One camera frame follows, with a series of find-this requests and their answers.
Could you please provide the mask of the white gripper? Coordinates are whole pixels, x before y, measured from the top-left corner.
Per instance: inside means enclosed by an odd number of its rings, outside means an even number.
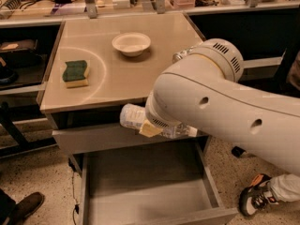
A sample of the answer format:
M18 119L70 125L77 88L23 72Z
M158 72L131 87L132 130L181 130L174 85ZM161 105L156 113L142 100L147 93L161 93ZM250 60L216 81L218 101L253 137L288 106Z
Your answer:
M166 114L151 92L146 100L145 114L147 120L142 123L139 133L145 137L151 138L162 132L163 128L176 127L181 124L180 121Z

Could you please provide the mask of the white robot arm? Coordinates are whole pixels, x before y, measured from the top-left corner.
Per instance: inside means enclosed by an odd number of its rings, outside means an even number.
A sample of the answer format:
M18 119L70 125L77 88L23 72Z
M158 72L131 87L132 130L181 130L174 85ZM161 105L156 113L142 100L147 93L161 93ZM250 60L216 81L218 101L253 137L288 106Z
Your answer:
M157 77L146 117L160 128L189 125L299 175L300 99L239 84L242 73L237 48L208 39Z

